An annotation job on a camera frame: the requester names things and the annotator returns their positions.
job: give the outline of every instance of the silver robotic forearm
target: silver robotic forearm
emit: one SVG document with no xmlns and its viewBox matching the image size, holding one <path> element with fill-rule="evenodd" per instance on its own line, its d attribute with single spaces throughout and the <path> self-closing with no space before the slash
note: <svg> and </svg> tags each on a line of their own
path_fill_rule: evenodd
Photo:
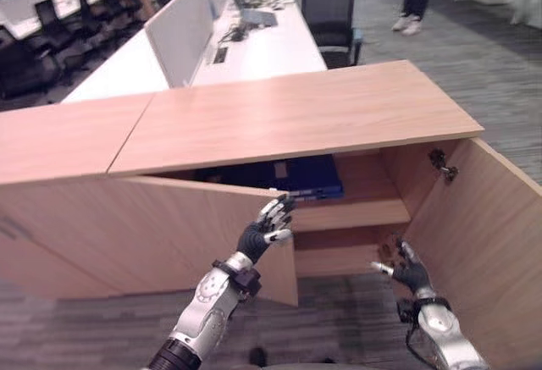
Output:
<svg viewBox="0 0 542 370">
<path fill-rule="evenodd" d="M 432 298 L 430 288 L 421 289 L 417 298 Z M 418 314 L 420 329 L 429 337 L 440 367 L 446 370 L 489 370 L 474 346 L 463 336 L 459 321 L 443 305 L 425 305 Z"/>
<path fill-rule="evenodd" d="M 413 318 L 418 327 L 427 335 L 434 355 L 443 370 L 489 370 L 488 364 L 478 354 L 471 342 L 463 336 L 457 317 L 437 298 L 429 281 L 429 275 L 414 250 L 405 241 L 398 242 L 400 254 L 406 260 L 405 268 L 389 267 L 381 262 L 372 262 L 372 266 L 388 274 L 393 279 L 408 286 L 417 301 L 423 301 L 415 310 Z"/>
<path fill-rule="evenodd" d="M 252 268 L 251 260 L 238 251 L 226 264 L 236 272 Z M 205 360 L 222 338 L 231 313 L 245 298 L 229 274 L 213 268 L 197 285 L 192 302 L 181 313 L 169 338 L 181 341 Z"/>
<path fill-rule="evenodd" d="M 272 200 L 239 239 L 226 262 L 215 262 L 200 281 L 191 303 L 180 314 L 168 339 L 148 365 L 149 370 L 197 370 L 222 339 L 239 302 L 255 295 L 260 274 L 253 269 L 269 245 L 292 236 L 287 229 L 294 200 Z"/>
</svg>

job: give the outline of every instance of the gray carpet floor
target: gray carpet floor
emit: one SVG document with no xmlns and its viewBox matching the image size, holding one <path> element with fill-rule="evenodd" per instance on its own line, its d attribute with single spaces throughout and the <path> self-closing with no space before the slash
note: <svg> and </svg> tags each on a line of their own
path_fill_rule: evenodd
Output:
<svg viewBox="0 0 542 370">
<path fill-rule="evenodd" d="M 540 31 L 507 24 L 507 8 L 433 0 L 423 33 L 405 38 L 390 31 L 400 4 L 357 0 L 356 23 L 366 41 L 362 61 L 413 61 L 486 127 L 484 138 L 493 147 L 542 182 Z M 60 102 L 66 94 L 59 88 L 47 98 L 19 101 L 41 105 Z M 425 368 L 404 346 L 406 327 L 395 314 L 387 278 L 376 273 L 304 279 L 299 287 L 299 309 L 267 301 L 238 309 L 224 341 L 203 368 L 242 364 L 255 345 L 268 349 L 270 364 L 330 356 L 389 370 Z M 0 368 L 141 368 L 189 298 L 189 292 L 178 292 L 44 301 L 0 282 Z"/>
</svg>

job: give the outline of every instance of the cabinet door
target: cabinet door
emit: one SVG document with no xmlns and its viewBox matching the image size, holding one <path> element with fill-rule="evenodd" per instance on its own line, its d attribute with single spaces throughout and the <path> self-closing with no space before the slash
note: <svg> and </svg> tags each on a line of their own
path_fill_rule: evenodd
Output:
<svg viewBox="0 0 542 370">
<path fill-rule="evenodd" d="M 195 288 L 214 260 L 235 251 L 246 225 L 277 191 L 177 179 L 94 179 L 27 186 L 10 213 L 36 240 L 124 294 Z M 293 245 L 258 263 L 260 295 L 297 303 Z"/>
<path fill-rule="evenodd" d="M 86 298 L 118 294 L 118 291 L 34 243 L 32 233 L 2 211 L 0 277 L 33 295 L 48 298 Z"/>
<path fill-rule="evenodd" d="M 492 368 L 531 365 L 542 335 L 542 190 L 479 139 L 460 142 L 448 165 L 459 175 L 435 183 L 406 237 Z"/>
</svg>

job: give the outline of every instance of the wood grain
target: wood grain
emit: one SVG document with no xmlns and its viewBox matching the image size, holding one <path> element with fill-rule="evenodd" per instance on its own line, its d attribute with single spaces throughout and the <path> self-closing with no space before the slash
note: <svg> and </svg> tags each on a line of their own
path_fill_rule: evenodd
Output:
<svg viewBox="0 0 542 370">
<path fill-rule="evenodd" d="M 373 272 L 370 262 L 378 261 L 378 245 L 296 250 L 298 278 Z"/>
<path fill-rule="evenodd" d="M 410 221 L 380 159 L 379 153 L 335 157 L 345 196 L 299 202 L 293 229 L 298 232 L 356 228 Z"/>
<path fill-rule="evenodd" d="M 278 194 L 151 177 L 0 189 L 37 243 L 123 294 L 194 288 Z M 262 258 L 261 296 L 296 305 L 293 258 L 291 243 Z"/>
<path fill-rule="evenodd" d="M 34 243 L 31 232 L 19 222 L 8 220 L 2 211 L 0 276 L 31 295 L 45 298 L 88 298 L 119 293 Z"/>
<path fill-rule="evenodd" d="M 429 161 L 429 153 L 440 148 L 449 158 L 456 145 L 457 141 L 450 140 L 388 147 L 380 152 L 385 170 L 411 216 L 416 214 L 434 183 L 443 179 Z"/>
<path fill-rule="evenodd" d="M 0 185 L 105 174 L 152 95 L 0 113 Z"/>
<path fill-rule="evenodd" d="M 406 237 L 492 368 L 533 365 L 542 334 L 542 189 L 478 139 L 459 143 L 450 163 L 460 174 L 434 184 Z"/>
<path fill-rule="evenodd" d="M 349 152 L 480 131 L 427 76 L 397 61 L 160 92 L 109 172 Z"/>
<path fill-rule="evenodd" d="M 388 235 L 398 229 L 404 229 L 404 225 L 390 224 L 361 228 L 321 230 L 318 232 L 295 232 L 294 245 L 297 251 L 376 245 L 381 244 Z"/>
</svg>

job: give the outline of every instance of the blue binder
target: blue binder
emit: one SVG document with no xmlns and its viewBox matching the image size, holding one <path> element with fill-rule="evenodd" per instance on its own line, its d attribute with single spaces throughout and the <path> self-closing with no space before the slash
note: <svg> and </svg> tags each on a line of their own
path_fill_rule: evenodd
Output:
<svg viewBox="0 0 542 370">
<path fill-rule="evenodd" d="M 276 188 L 289 191 L 298 200 L 338 198 L 344 195 L 331 155 L 203 168 L 196 171 L 196 180 Z"/>
</svg>

